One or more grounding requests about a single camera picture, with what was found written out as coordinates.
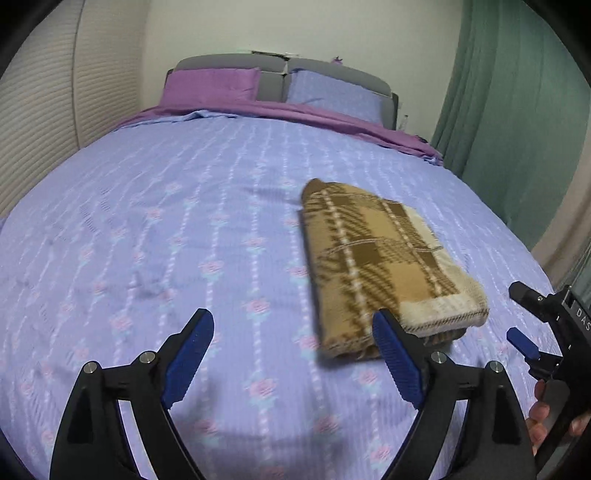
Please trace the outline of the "right hand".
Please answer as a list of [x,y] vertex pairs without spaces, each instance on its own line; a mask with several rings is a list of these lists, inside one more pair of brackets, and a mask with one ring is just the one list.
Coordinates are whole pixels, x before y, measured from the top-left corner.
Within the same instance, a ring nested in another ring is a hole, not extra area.
[[[534,455],[537,454],[538,448],[541,446],[548,434],[548,429],[545,426],[545,422],[550,416],[551,408],[546,402],[543,401],[545,390],[546,383],[543,380],[538,380],[534,388],[536,402],[529,410],[529,416],[526,419],[526,426]],[[581,436],[585,431],[589,421],[589,412],[577,417],[571,422],[568,435],[573,438]]]

